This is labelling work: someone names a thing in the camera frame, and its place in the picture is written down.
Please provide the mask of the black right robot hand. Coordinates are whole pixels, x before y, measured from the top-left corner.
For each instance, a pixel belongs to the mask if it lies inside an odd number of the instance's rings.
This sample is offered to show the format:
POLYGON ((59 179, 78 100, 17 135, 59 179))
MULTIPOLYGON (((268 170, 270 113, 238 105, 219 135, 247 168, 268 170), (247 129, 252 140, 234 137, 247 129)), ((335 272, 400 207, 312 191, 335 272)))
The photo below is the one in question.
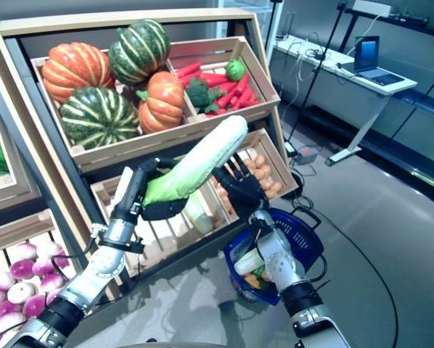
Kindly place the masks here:
POLYGON ((215 167, 213 177, 221 184, 228 194, 229 201, 237 216, 245 221, 258 210, 267 210, 269 201, 257 178, 250 173, 238 153, 233 155, 226 165, 215 167))

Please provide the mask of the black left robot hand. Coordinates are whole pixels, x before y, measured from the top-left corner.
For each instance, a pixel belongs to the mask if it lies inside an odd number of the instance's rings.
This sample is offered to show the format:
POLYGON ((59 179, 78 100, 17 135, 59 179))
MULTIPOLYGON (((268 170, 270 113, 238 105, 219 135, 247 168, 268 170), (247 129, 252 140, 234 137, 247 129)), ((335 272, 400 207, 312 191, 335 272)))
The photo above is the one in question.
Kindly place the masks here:
POLYGON ((179 214, 187 203, 187 199, 169 200, 145 204, 147 184, 154 178, 163 176, 159 169, 172 169, 176 166, 176 159, 156 157, 149 158, 139 164, 128 181, 125 193, 114 206, 110 221, 137 225, 139 217, 146 221, 165 220, 179 214))

